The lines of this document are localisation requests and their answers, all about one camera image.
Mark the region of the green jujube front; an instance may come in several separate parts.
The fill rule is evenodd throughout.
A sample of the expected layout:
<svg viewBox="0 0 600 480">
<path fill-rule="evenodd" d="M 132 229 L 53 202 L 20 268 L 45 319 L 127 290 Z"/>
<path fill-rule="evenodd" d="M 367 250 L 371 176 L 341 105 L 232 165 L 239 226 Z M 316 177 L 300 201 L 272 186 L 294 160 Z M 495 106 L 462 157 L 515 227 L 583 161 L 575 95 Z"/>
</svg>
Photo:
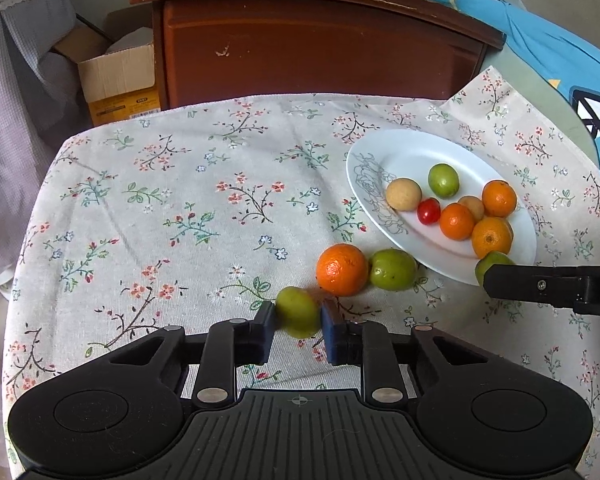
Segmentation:
<svg viewBox="0 0 600 480">
<path fill-rule="evenodd" d="M 451 198 L 460 189 L 460 177 L 452 166 L 440 162 L 430 168 L 428 185 L 435 196 Z"/>
</svg>

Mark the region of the small green jujube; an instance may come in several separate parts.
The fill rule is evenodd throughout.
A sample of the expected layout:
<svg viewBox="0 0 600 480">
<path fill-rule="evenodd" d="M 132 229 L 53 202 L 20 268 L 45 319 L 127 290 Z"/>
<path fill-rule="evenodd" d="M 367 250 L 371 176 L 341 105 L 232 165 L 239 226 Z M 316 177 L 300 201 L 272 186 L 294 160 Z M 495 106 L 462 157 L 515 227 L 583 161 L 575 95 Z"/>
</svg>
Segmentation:
<svg viewBox="0 0 600 480">
<path fill-rule="evenodd" d="M 321 328 L 320 307 L 303 288 L 283 288 L 276 296 L 275 310 L 278 326 L 294 338 L 312 337 Z"/>
</svg>

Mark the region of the cardboard box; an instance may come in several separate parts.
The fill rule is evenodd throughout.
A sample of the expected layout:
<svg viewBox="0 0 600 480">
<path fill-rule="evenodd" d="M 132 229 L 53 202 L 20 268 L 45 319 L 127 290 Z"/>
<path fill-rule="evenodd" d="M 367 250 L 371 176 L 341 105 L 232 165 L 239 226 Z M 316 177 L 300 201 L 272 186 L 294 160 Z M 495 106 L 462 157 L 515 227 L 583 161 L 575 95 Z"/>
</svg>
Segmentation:
<svg viewBox="0 0 600 480">
<path fill-rule="evenodd" d="M 97 127 L 161 110 L 155 76 L 154 34 L 140 27 L 112 42 L 78 18 L 55 50 L 78 69 L 82 96 Z"/>
</svg>

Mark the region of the large orange mandarin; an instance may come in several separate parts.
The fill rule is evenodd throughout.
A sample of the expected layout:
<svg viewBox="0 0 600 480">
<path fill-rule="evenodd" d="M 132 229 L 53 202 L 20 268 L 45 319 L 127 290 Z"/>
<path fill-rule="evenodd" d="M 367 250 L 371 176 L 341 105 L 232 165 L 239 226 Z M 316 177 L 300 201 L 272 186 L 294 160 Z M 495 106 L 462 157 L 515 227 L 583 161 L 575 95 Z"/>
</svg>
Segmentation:
<svg viewBox="0 0 600 480">
<path fill-rule="evenodd" d="M 471 233 L 471 246 L 478 259 L 489 252 L 504 252 L 506 255 L 509 253 L 513 242 L 502 219 L 484 217 L 474 226 Z"/>
</svg>

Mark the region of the green jujube top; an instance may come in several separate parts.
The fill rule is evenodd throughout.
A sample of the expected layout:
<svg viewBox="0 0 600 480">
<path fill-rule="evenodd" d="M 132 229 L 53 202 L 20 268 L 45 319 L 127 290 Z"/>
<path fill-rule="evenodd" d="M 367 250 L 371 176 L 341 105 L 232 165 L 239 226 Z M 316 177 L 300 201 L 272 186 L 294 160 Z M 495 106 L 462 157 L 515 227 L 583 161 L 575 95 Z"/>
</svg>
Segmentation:
<svg viewBox="0 0 600 480">
<path fill-rule="evenodd" d="M 400 249 L 378 250 L 370 258 L 370 282 L 381 289 L 400 292 L 414 286 L 417 262 Z"/>
</svg>

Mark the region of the orange mandarin front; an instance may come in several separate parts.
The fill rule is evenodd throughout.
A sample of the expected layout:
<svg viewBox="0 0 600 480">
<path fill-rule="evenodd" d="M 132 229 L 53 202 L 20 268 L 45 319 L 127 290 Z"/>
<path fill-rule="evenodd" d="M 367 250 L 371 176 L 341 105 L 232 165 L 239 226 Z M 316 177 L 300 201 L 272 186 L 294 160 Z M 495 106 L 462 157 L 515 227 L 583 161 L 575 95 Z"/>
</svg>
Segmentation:
<svg viewBox="0 0 600 480">
<path fill-rule="evenodd" d="M 489 181 L 482 189 L 481 200 L 490 217 L 507 218 L 517 206 L 516 192 L 504 180 Z"/>
</svg>

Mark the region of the floral tablecloth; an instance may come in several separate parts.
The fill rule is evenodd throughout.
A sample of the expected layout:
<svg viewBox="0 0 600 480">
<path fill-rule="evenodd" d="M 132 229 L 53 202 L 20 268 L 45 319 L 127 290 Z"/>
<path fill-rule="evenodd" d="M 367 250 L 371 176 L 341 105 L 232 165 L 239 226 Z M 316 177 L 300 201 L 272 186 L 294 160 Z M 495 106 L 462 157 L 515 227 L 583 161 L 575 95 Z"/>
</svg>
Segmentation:
<svg viewBox="0 0 600 480">
<path fill-rule="evenodd" d="M 250 96 L 68 140 L 38 193 L 12 283 L 4 407 L 159 327 L 203 332 L 311 286 L 320 253 L 388 238 L 350 190 L 352 144 L 444 136 L 490 162 L 528 210 L 539 263 L 600 264 L 600 170 L 567 105 L 547 118 L 494 68 L 446 102 Z"/>
</svg>

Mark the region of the checked grey cloth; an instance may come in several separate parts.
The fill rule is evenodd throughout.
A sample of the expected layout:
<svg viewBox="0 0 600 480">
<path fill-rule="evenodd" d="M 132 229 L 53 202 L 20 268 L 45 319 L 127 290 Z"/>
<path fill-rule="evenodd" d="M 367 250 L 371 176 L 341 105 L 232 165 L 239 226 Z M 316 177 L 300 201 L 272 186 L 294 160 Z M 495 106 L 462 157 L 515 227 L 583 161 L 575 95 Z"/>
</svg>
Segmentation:
<svg viewBox="0 0 600 480">
<path fill-rule="evenodd" d="M 76 66 L 53 50 L 74 26 L 70 0 L 0 0 L 0 286 L 59 145 L 87 123 Z"/>
</svg>

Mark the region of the wooden cabinet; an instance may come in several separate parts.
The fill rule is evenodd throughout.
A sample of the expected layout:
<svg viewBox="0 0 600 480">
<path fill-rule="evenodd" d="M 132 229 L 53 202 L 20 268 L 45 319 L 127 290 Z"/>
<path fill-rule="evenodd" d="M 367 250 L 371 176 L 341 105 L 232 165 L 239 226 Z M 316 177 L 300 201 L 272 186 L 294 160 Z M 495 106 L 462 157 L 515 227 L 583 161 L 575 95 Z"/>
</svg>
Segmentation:
<svg viewBox="0 0 600 480">
<path fill-rule="evenodd" d="M 497 29 L 429 0 L 130 0 L 152 7 L 156 81 L 174 108 L 240 96 L 445 100 Z"/>
</svg>

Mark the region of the blue printed cushion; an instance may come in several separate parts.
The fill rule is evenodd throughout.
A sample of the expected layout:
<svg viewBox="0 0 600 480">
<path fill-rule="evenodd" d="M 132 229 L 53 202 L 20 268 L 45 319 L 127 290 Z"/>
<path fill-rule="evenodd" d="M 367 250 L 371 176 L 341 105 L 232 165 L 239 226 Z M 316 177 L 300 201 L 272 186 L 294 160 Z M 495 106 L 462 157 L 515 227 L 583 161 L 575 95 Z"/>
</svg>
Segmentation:
<svg viewBox="0 0 600 480">
<path fill-rule="evenodd" d="M 545 18 L 500 0 L 434 0 L 486 23 L 579 116 L 600 161 L 600 49 Z"/>
</svg>

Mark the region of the red cherry tomato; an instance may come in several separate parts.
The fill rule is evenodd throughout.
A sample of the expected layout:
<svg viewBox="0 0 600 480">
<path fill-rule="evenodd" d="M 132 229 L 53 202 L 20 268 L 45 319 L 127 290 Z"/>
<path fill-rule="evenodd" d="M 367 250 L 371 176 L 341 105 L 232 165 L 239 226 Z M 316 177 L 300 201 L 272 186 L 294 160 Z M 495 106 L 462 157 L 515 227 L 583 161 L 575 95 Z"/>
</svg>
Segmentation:
<svg viewBox="0 0 600 480">
<path fill-rule="evenodd" d="M 416 209 L 418 221 L 424 226 L 432 226 L 440 220 L 441 206 L 436 198 L 422 200 Z"/>
</svg>

